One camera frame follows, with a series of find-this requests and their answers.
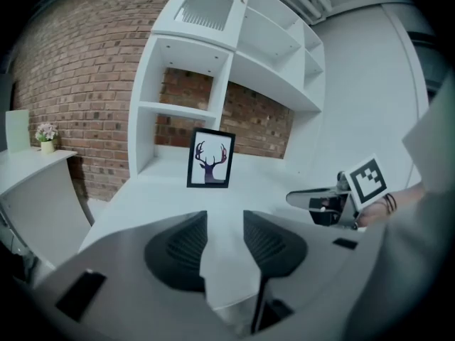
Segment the flower pot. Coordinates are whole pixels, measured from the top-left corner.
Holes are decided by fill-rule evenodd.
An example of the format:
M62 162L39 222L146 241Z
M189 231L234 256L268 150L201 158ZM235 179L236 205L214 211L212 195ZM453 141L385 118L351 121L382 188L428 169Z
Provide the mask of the flower pot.
M54 143L52 141L42 141L41 142L41 153L50 154L55 151Z

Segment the black slot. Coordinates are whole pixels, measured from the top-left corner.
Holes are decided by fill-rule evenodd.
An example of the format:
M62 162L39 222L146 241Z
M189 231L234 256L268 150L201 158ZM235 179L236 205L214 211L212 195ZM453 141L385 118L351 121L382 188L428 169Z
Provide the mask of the black slot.
M55 306L69 318L79 321L105 280L100 273L85 271Z
M348 239L337 239L333 242L335 245L338 245L340 247L345 247L350 250L354 250L355 247L357 246L357 242L353 242L352 240Z

